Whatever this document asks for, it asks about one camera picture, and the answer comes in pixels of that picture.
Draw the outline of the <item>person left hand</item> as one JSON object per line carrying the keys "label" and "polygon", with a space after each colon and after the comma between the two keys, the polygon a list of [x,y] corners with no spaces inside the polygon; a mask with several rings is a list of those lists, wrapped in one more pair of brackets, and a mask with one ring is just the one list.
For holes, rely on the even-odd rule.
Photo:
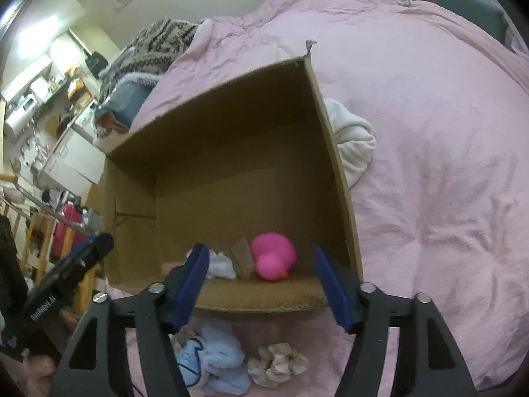
{"label": "person left hand", "polygon": [[27,352],[24,355],[23,380],[20,389],[24,396],[48,397],[53,383],[53,375],[57,370],[56,364],[47,355],[33,355]]}

